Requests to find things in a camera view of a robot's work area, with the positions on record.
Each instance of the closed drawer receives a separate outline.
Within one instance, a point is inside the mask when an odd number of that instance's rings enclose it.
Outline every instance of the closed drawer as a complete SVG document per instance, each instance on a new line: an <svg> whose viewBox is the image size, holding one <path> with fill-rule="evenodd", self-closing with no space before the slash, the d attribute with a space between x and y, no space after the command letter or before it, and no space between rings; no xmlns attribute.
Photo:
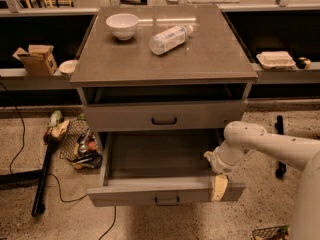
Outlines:
<svg viewBox="0 0 320 240"><path fill-rule="evenodd" d="M88 195L95 206L210 202L212 176L203 157L218 145L218 130L115 132L107 136L100 186ZM224 197L244 190L232 183Z"/></svg>
<svg viewBox="0 0 320 240"><path fill-rule="evenodd" d="M223 128L241 120L246 101L84 105L95 132Z"/></svg>

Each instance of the table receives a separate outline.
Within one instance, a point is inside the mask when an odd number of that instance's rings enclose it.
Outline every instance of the table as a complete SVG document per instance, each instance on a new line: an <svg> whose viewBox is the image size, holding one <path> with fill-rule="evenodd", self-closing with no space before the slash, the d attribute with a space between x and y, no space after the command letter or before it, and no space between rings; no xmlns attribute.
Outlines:
<svg viewBox="0 0 320 240"><path fill-rule="evenodd" d="M119 41L105 20L138 16L135 36ZM157 56L150 38L192 25L188 41ZM219 145L221 130L241 120L257 78L215 5L101 8L70 83L101 150L96 206L178 205L210 201L212 171L203 152ZM229 184L224 200L244 189Z"/></svg>

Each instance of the plastic bottle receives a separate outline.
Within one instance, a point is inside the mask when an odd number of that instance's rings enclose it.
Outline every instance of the plastic bottle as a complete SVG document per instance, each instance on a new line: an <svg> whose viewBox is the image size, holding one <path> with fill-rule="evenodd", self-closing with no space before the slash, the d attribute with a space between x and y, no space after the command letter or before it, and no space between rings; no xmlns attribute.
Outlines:
<svg viewBox="0 0 320 240"><path fill-rule="evenodd" d="M150 49L154 54L161 55L184 43L193 32L192 26L175 26L163 31L150 39Z"/></svg>

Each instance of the bottle cap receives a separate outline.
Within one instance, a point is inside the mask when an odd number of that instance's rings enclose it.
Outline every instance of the bottle cap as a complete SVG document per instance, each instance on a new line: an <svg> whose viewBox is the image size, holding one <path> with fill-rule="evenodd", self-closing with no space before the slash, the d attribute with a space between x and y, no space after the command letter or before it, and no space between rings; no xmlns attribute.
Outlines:
<svg viewBox="0 0 320 240"><path fill-rule="evenodd" d="M192 26L187 26L186 27L186 29L187 29L187 33L188 33L188 36L193 32L193 27Z"/></svg>

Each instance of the drawer handle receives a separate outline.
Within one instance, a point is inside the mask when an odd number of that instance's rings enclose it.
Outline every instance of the drawer handle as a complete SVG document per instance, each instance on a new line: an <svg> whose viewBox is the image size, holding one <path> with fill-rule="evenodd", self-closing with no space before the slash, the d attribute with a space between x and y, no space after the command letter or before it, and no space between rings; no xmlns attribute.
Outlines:
<svg viewBox="0 0 320 240"><path fill-rule="evenodd" d="M178 119L174 117L172 120L160 120L160 119L151 119L152 124L154 125L174 125L178 122Z"/></svg>
<svg viewBox="0 0 320 240"><path fill-rule="evenodd" d="M158 198L156 197L154 199L154 202L157 206L177 206L180 203L179 197L177 196L176 202L175 203L159 203Z"/></svg>

